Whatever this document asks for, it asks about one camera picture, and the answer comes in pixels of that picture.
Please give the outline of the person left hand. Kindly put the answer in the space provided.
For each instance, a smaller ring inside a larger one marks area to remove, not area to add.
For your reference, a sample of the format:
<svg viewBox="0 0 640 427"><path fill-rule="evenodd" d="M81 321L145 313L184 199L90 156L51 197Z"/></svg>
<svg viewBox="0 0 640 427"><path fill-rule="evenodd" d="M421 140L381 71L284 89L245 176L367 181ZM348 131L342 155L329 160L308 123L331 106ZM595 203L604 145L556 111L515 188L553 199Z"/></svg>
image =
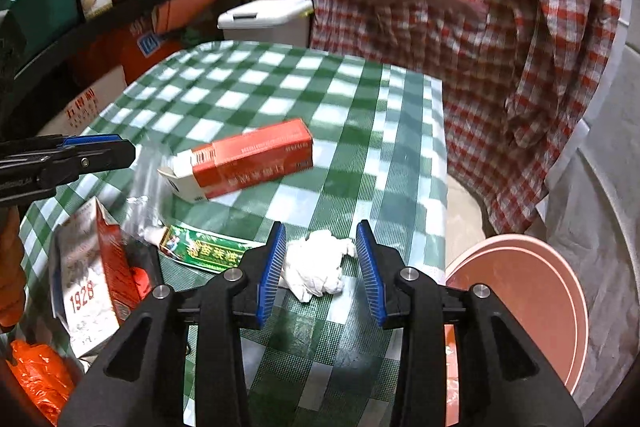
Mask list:
<svg viewBox="0 0 640 427"><path fill-rule="evenodd" d="M12 329L21 320L25 308L26 277L21 266L24 246L18 235L19 231L20 214L16 207L12 207L1 229L0 323L2 332Z"/></svg>

